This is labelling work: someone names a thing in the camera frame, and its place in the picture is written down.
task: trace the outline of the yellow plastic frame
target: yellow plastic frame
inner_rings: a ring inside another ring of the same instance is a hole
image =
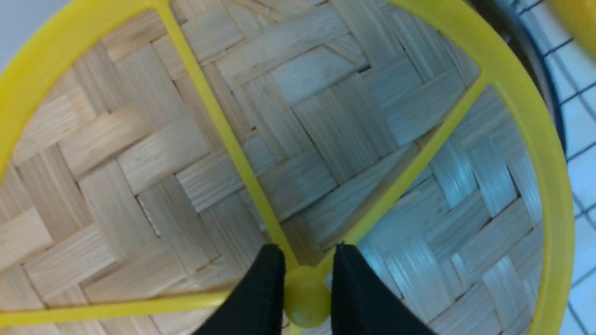
[[[348,232],[345,242],[357,243],[390,209],[450,136],[486,85],[491,83],[507,103],[526,141],[538,178],[544,211],[542,285],[530,334],[558,334],[573,267],[573,204],[563,152],[544,102],[506,44],[463,1],[390,1],[425,19],[454,41],[479,65],[480,74],[411,166]],[[29,117],[62,73],[107,32],[144,10],[156,10],[161,17],[272,239],[284,251],[288,270],[292,270],[298,262],[209,84],[194,60],[169,8],[169,0],[74,0],[28,41],[0,76],[0,175]],[[333,255],[328,255],[318,266],[319,271],[328,273],[332,261]],[[0,313],[0,327],[211,308],[219,306],[227,294],[222,292],[111,305],[4,312]],[[291,333],[299,334],[301,329],[293,327]]]

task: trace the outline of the yellow object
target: yellow object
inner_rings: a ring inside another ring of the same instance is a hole
[[[544,211],[545,257],[542,285],[530,334],[558,334],[569,294],[573,265],[573,205],[563,152],[544,102],[506,44],[463,1],[392,2],[425,19],[454,41],[479,65],[481,74],[414,163],[362,221],[350,230],[345,240],[349,243],[358,242],[387,212],[390,205],[401,196],[450,136],[475,98],[491,83],[507,103],[526,141],[535,167]],[[74,0],[28,41],[0,76],[0,175],[27,120],[60,75],[103,35],[147,9],[159,13],[271,238],[283,250],[290,271],[286,278],[288,291],[291,295],[303,292],[305,289],[302,285],[312,281],[314,288],[308,290],[321,291],[320,295],[316,294],[316,299],[319,300],[312,301],[326,304],[328,291],[325,288],[323,293],[317,285],[322,283],[319,282],[322,275],[331,269],[332,256],[327,256],[318,270],[298,266],[271,205],[194,60],[169,8],[168,0]],[[226,295],[227,293],[202,294],[81,308],[6,312],[0,314],[0,326],[160,314],[215,307],[222,303]],[[307,303],[302,299],[296,301]],[[292,304],[288,307],[290,311],[294,309]],[[323,318],[324,315],[327,313],[323,311],[314,313],[313,320]],[[318,320],[310,323],[299,321],[298,317],[295,319],[304,327],[318,323]],[[301,330],[293,326],[291,333],[300,334]]]
[[[596,58],[596,0],[548,0],[557,18]]]
[[[284,309],[293,324],[314,328],[329,317],[331,293],[324,278],[311,266],[300,266],[285,275]]]

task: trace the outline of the yellow spoke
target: yellow spoke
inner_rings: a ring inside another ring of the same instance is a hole
[[[74,308],[42,309],[0,313],[0,327],[7,325],[61,323],[95,319],[123,318],[133,315],[165,314],[192,309],[217,308],[230,292],[153,299],[137,302]]]
[[[284,252],[287,269],[291,270],[297,267],[298,261],[296,256],[292,252],[290,243],[288,243],[288,240],[284,235],[284,231],[282,230],[281,225],[275,216],[273,208],[267,200],[267,197],[265,196],[259,181],[254,175],[249,161],[244,155],[244,152],[242,151],[242,148],[240,147],[240,144],[234,135],[234,131],[232,130],[232,127],[230,127],[228,120],[222,112],[221,106],[215,98],[209,83],[205,79],[201,68],[198,66],[193,56],[193,52],[184,38],[182,30],[176,22],[176,18],[172,14],[168,5],[163,2],[163,0],[154,0],[154,5],[156,6],[156,10],[160,17],[162,18],[163,24],[166,27],[168,34],[172,38],[172,42],[176,47],[176,50],[178,50],[178,54],[186,66],[188,74],[193,80],[193,83],[195,84],[197,91],[203,100],[205,108],[207,108],[207,111],[209,112],[209,116],[213,120],[213,124],[215,125],[215,128],[217,129],[224,146],[228,150],[229,155],[236,166],[236,170],[238,170],[238,173],[244,181],[246,190],[248,190],[250,197],[253,199],[254,204],[256,205],[257,210],[263,219],[263,223],[265,224],[267,231],[271,236],[271,239],[274,243],[278,244],[280,249]]]
[[[403,195],[408,187],[414,182],[416,177],[424,170],[430,163],[430,160],[439,151],[441,146],[447,141],[455,127],[460,123],[466,112],[470,109],[472,104],[478,99],[478,96],[484,91],[489,79],[484,73],[481,73],[468,91],[460,98],[455,106],[451,109],[443,124],[439,127],[430,141],[422,149],[420,154],[416,156],[414,161],[405,169],[399,178],[391,185],[391,187],[383,194],[378,202],[358,221],[358,223],[347,232],[342,242],[348,244],[356,244],[370,229],[391,209],[395,202]],[[317,270],[327,275],[333,267],[333,256],[335,249],[333,249],[326,257],[319,263]]]

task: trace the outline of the woven bamboo basket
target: woven bamboo basket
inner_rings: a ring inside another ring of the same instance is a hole
[[[384,0],[171,6],[301,265],[363,220],[479,77]],[[525,334],[544,259],[538,182],[497,90],[478,93],[358,247],[436,333]],[[0,187],[0,309],[229,290],[272,241],[235,163],[158,13],[130,18],[64,72],[16,144]],[[212,311],[4,333],[189,334]]]

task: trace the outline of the yellow plastic handle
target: yellow plastic handle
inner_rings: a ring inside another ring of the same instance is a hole
[[[596,60],[596,0],[548,0],[547,3]]]

